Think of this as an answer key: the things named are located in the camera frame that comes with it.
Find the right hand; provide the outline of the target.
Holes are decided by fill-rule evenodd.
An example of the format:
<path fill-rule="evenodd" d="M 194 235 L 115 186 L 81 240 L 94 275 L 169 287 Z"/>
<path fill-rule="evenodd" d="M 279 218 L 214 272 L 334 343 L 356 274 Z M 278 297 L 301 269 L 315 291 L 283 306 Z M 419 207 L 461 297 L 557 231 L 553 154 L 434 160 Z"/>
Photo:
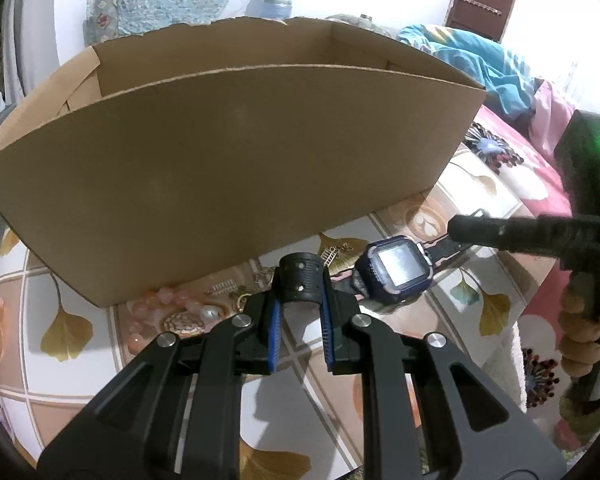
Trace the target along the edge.
<path fill-rule="evenodd" d="M 562 329 L 559 351 L 562 354 L 562 368 L 572 379 L 578 379 L 592 372 L 600 362 L 600 318 L 592 321 L 583 315 L 585 302 L 568 283 L 560 295 L 562 310 L 558 323 Z"/>

